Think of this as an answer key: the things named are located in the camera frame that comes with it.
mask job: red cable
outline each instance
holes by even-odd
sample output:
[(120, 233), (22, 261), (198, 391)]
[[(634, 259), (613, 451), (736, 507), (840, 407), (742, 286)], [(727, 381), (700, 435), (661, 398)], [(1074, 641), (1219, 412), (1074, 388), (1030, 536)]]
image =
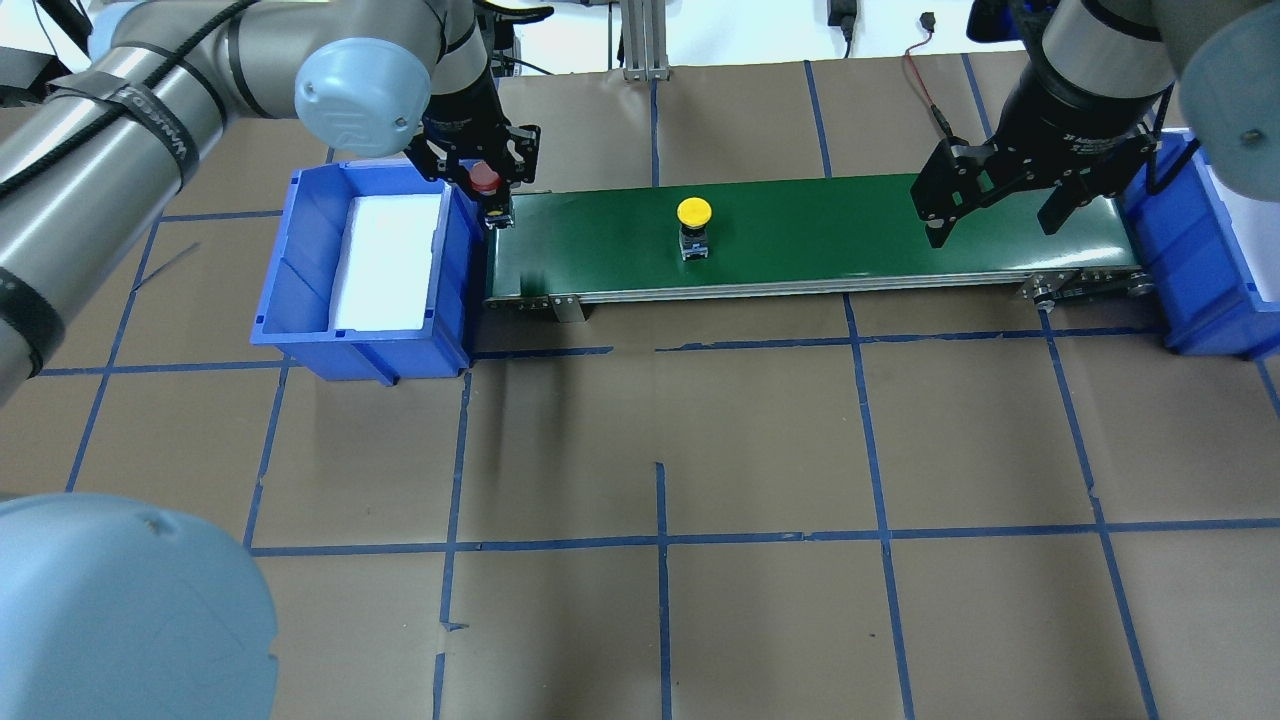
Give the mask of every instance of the red cable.
[(928, 88), (928, 86), (924, 85), (924, 78), (920, 77), (920, 69), (915, 67), (915, 59), (911, 58), (911, 50), (915, 50), (916, 47), (924, 47), (925, 45), (929, 44), (931, 40), (933, 40), (933, 33), (932, 32), (923, 41), (916, 42), (915, 45), (908, 47), (906, 53), (902, 54), (902, 58), (908, 61), (909, 65), (911, 65), (911, 72), (915, 73), (915, 79), (916, 79), (916, 82), (920, 83), (920, 90), (924, 91), (924, 99), (928, 100), (929, 105), (932, 106), (932, 105), (937, 105), (937, 102), (934, 102), (933, 101), (933, 96), (929, 95), (929, 88)]

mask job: white surface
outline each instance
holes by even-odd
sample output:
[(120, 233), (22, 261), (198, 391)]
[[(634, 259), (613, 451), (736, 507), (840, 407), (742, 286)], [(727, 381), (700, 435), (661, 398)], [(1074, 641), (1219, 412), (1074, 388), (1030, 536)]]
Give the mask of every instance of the white surface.
[(333, 281), (329, 329), (421, 329), (439, 195), (356, 197)]
[[(88, 58), (81, 53), (79, 47), (76, 47), (76, 44), (44, 10), (38, 10), (40, 18), (37, 19), (37, 10), (38, 8), (31, 0), (0, 0), (0, 45), (45, 55), (56, 54), (58, 59), (73, 73), (88, 68)], [(40, 29), (40, 19), (45, 22), (49, 38), (54, 42), (52, 46), (49, 45), (49, 40), (45, 40), (45, 32)]]
[(1213, 168), (1210, 177), (1231, 214), (1231, 229), (1258, 286), (1258, 296), (1266, 302), (1280, 300), (1280, 202), (1244, 197), (1222, 184)]
[[(498, 0), (534, 6), (540, 0)], [(554, 1), (556, 14), (516, 26), (525, 60), (553, 73), (602, 72), (607, 67), (608, 8)], [(938, 18), (937, 35), (920, 54), (1021, 50), (1020, 42), (982, 45), (964, 35), (970, 0), (861, 0), (854, 58), (892, 58), (924, 40), (919, 17)], [(613, 53), (622, 12), (613, 8)], [(827, 0), (667, 0), (667, 53), (672, 65), (746, 65), (826, 60), (845, 54), (840, 28), (827, 27)]]

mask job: light blue joint cap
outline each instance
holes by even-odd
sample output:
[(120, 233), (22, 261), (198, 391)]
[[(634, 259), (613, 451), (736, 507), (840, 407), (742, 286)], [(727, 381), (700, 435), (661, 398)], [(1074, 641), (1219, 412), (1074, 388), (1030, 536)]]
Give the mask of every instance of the light blue joint cap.
[(364, 158), (399, 152), (431, 99), (431, 76), (412, 53), (372, 37), (338, 40), (302, 63), (298, 118), (330, 147)]
[(111, 40), (115, 38), (115, 29), (120, 27), (120, 20), (124, 15), (129, 14), (129, 10), (141, 5), (145, 0), (138, 0), (137, 3), (111, 3), (102, 12), (97, 14), (93, 19), (93, 32), (88, 36), (88, 59), (95, 63), (102, 59), (102, 55), (111, 49)]

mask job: blue plastic container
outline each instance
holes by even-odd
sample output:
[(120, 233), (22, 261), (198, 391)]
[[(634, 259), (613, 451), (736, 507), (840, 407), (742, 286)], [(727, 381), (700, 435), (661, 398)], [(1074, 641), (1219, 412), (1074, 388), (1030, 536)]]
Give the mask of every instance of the blue plastic container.
[[(353, 197), (443, 195), (431, 238), (430, 291), (421, 329), (329, 329), (333, 281)], [(407, 160), (337, 163), (293, 173), (284, 217), (251, 333), (326, 380), (454, 377), (462, 348), (471, 250), (483, 238), (475, 205), (444, 182), (426, 182)]]
[[(1185, 146), (1184, 136), (1165, 133), (1161, 174)], [(1147, 195), (1139, 173), (1124, 205), (1169, 318), (1165, 345), (1184, 355), (1251, 360), (1280, 351), (1280, 302), (1258, 293), (1203, 152), (1156, 196)]]

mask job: red cap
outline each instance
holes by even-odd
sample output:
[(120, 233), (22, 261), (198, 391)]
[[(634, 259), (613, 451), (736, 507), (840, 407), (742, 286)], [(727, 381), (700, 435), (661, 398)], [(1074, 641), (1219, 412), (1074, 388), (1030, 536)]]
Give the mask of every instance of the red cap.
[(480, 160), (471, 168), (471, 188), (483, 195), (497, 192), (502, 187), (502, 176), (495, 173), (489, 163)]

